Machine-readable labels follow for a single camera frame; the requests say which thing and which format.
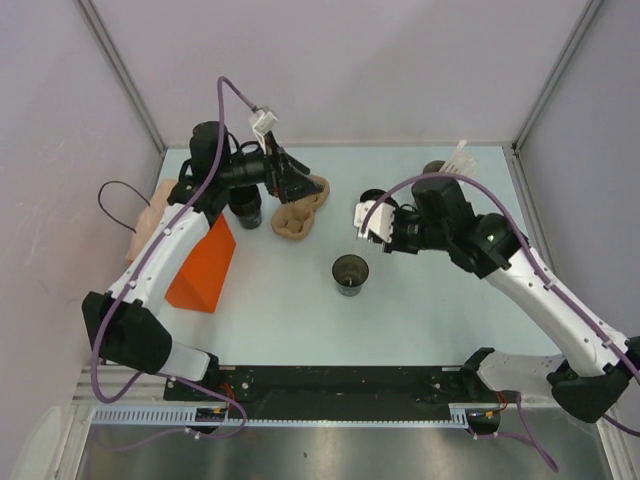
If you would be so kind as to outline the dark single cup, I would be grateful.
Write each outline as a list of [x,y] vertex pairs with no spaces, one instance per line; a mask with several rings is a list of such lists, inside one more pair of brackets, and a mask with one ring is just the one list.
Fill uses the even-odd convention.
[[369,277],[369,266],[360,256],[346,254],[338,257],[331,269],[331,274],[340,294],[353,297],[360,293]]

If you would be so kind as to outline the orange paper bag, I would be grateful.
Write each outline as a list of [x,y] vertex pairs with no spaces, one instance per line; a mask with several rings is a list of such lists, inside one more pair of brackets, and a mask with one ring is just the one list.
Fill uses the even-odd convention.
[[[168,205],[167,198],[176,184],[175,179],[161,181],[150,197],[149,205],[138,215],[126,254],[128,263],[135,260],[158,226],[162,212]],[[214,313],[235,248],[236,241],[231,229],[221,215],[194,247],[173,279],[165,295],[168,303],[175,308]]]

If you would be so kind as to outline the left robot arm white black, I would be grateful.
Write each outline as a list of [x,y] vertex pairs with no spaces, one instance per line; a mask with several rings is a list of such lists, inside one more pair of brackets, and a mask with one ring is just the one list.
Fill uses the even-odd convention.
[[150,239],[107,292],[90,292],[82,303],[93,363],[104,359],[146,374],[184,378],[187,389],[202,400],[219,392],[221,376],[209,368],[212,355],[175,341],[156,316],[180,268],[221,216],[232,191],[262,184],[283,204],[321,192],[309,168],[277,143],[275,123],[271,114],[251,118],[257,146],[248,152],[230,148],[220,122],[194,128],[191,156]]

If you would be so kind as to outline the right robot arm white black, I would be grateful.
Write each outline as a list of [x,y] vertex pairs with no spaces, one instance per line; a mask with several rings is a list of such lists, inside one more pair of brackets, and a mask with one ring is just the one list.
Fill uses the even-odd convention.
[[543,263],[512,216],[478,215],[466,200],[463,177],[427,174],[406,181],[415,206],[404,210],[384,193],[361,227],[387,253],[433,250],[504,293],[559,349],[557,356],[476,351],[464,364],[463,393],[484,401],[495,391],[550,398],[587,423],[603,418],[639,378],[639,340],[594,314]]

